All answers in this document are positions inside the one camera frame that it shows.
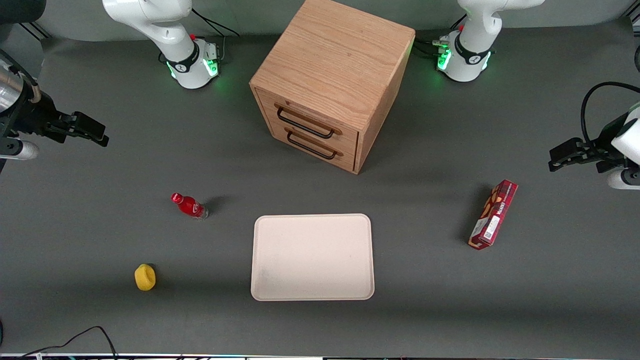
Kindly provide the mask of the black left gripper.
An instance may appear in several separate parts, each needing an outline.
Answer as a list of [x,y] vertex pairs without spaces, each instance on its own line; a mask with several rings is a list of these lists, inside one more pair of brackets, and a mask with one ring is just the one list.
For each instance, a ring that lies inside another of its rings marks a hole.
[[626,123],[628,113],[618,116],[599,133],[595,139],[588,135],[586,117],[580,114],[580,127],[584,142],[580,138],[570,138],[550,150],[548,170],[551,173],[571,165],[582,165],[596,162],[596,170],[602,174],[615,168],[628,169],[629,161],[617,150],[612,141],[618,135]]

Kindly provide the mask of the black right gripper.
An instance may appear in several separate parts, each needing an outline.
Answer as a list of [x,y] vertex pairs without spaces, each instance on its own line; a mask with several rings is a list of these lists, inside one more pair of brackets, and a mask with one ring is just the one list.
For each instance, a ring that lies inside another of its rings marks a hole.
[[75,137],[106,147],[110,138],[105,135],[106,126],[83,112],[73,112],[73,128],[68,123],[67,114],[58,111],[54,100],[45,92],[40,92],[38,102],[32,102],[34,91],[29,84],[23,87],[25,101],[19,111],[19,132],[46,137],[63,144],[66,137]]

